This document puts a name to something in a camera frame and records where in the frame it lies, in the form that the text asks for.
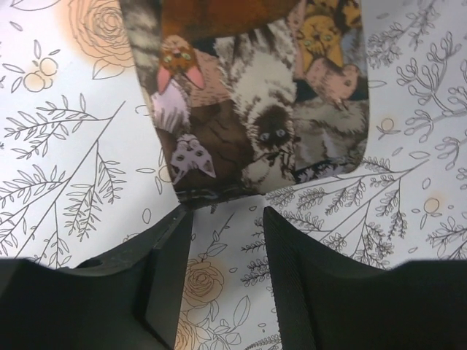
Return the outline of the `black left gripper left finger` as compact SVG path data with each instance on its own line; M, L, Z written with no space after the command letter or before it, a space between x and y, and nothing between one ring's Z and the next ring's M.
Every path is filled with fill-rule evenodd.
M193 214L178 207L75 268L1 261L3 349L173 349Z

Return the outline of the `brown cat print tie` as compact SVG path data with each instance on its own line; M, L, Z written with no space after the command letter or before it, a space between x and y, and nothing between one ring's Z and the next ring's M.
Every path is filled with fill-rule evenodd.
M174 191L198 208L354 171L368 137L359 1L122 1Z

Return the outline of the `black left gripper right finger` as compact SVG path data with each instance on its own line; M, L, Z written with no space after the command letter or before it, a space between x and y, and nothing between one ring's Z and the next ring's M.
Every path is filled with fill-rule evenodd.
M464 349L466 262L357 262L273 208L263 229L284 349Z

